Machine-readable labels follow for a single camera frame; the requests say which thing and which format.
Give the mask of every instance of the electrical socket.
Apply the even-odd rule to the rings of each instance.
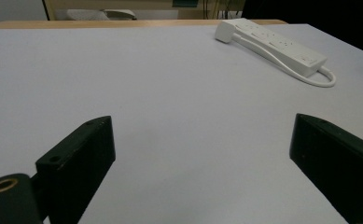
[[[280,65],[274,56],[282,64],[304,77],[316,73],[327,60],[326,56],[245,18],[222,21],[216,28],[215,38],[225,43],[234,39]],[[260,48],[247,45],[245,40]]]

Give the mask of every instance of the black object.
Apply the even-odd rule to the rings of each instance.
[[[0,177],[0,223],[78,223],[114,160],[111,117],[82,124],[35,163],[32,178]]]
[[[297,114],[290,158],[348,223],[363,223],[363,140],[323,119]]]
[[[173,0],[173,7],[197,7],[199,0]]]

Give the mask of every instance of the white table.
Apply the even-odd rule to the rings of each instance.
[[[345,223],[288,151],[296,113],[363,139],[363,51],[307,24],[268,28],[327,55],[335,87],[216,41],[214,25],[0,30],[0,176],[35,174],[110,115],[117,160],[80,223]]]

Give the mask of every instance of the screw hole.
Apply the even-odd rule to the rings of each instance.
[[[55,161],[59,161],[59,160],[60,160],[60,156],[54,156],[49,159],[49,161],[51,161],[51,162],[55,162]]]
[[[4,192],[6,190],[12,189],[17,184],[18,184],[18,179],[16,179],[16,178],[1,180],[0,181],[0,193]]]

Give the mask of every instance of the white wall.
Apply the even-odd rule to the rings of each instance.
[[[41,0],[0,0],[0,21],[45,21]]]

